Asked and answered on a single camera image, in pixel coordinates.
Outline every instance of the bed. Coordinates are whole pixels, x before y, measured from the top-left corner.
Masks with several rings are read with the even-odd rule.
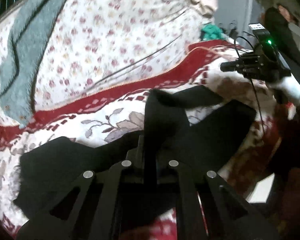
[[[170,12],[175,10],[173,21],[171,15],[150,21],[154,15],[159,19],[160,12],[146,3],[143,8],[134,8],[135,0],[110,0],[106,14],[96,13],[93,8],[100,1],[66,2],[42,59],[34,95],[35,114],[29,125],[19,126],[0,108],[0,223],[12,237],[27,221],[12,203],[18,195],[18,164],[23,153],[60,136],[98,147],[129,131],[142,130],[145,102],[153,88],[173,93],[204,85],[221,95],[223,104],[237,99],[257,109],[249,80],[238,73],[220,71],[222,62],[237,57],[231,44],[222,40],[199,42],[200,26],[210,19],[187,9],[184,1],[158,0],[168,4]],[[128,3],[134,3],[130,6],[135,17],[120,11]],[[17,13],[18,7],[0,23],[0,64]],[[132,31],[137,23],[138,29]],[[120,35],[112,39],[114,32]],[[237,154],[219,171],[241,195],[258,181],[280,144],[276,102],[263,82],[255,81],[255,87],[266,133],[257,114]],[[190,123],[199,122],[217,107],[220,105],[189,110]],[[153,237],[160,239],[169,232],[174,239],[175,224],[173,210],[163,214],[152,225]]]

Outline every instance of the pink flower pattern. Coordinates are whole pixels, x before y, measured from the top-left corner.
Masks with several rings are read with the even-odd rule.
[[[0,64],[15,15],[0,29]],[[67,0],[38,72],[35,109],[174,67],[204,21],[188,0]],[[0,108],[0,124],[17,123]]]

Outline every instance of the person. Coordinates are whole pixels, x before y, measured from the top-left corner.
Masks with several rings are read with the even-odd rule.
[[[280,90],[288,100],[296,106],[298,118],[291,122],[300,129],[300,84],[295,77],[285,77],[277,83],[267,84],[268,88]],[[298,152],[289,155],[289,158],[296,157]],[[291,165],[287,172],[288,178],[283,190],[280,205],[281,227],[283,225],[285,238],[283,239],[300,239],[300,166]]]
[[[300,84],[300,51],[289,29],[291,21],[293,21],[293,15],[282,4],[278,4],[277,8],[269,8],[265,13],[265,27]]]
[[[278,49],[300,66],[300,51],[288,26],[292,21],[294,21],[294,16],[282,4],[278,4],[278,8],[269,8],[265,14],[265,27]]]

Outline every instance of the metal screw head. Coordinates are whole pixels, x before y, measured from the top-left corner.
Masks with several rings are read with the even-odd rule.
[[[175,161],[175,160],[172,160],[172,161],[169,161],[169,165],[171,167],[177,167],[179,165],[179,163],[177,161]]]
[[[208,171],[207,172],[207,176],[209,177],[209,178],[215,178],[216,176],[217,176],[217,174],[214,172],[214,171]]]
[[[129,167],[131,165],[131,161],[125,160],[121,163],[123,167]]]
[[[92,171],[85,171],[83,173],[83,176],[88,179],[88,178],[91,178],[93,176],[93,172]]]

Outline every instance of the white label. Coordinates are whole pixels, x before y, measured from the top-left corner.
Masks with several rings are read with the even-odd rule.
[[[265,29],[265,27],[263,27],[262,24],[260,24],[260,23],[249,24],[249,27],[252,30],[262,30],[262,29]]]

